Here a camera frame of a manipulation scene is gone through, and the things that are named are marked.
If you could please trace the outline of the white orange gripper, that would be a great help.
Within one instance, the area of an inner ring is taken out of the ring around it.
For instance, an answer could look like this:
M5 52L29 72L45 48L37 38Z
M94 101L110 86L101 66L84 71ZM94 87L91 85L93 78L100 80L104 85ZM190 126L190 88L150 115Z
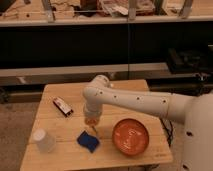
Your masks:
M98 131L95 128L95 126L99 123L100 121L100 116L101 116L101 109L100 108L93 108L87 104L84 105L83 108L83 113L85 116L85 124L92 126L92 129L98 135Z

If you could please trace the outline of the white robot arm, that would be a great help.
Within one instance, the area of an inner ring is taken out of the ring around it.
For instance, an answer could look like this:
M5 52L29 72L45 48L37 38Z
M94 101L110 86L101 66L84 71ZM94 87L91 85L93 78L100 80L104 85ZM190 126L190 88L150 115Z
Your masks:
M180 171L213 171L213 93L188 96L114 89L105 75L97 75L82 94L87 120L100 118L107 104L183 124Z

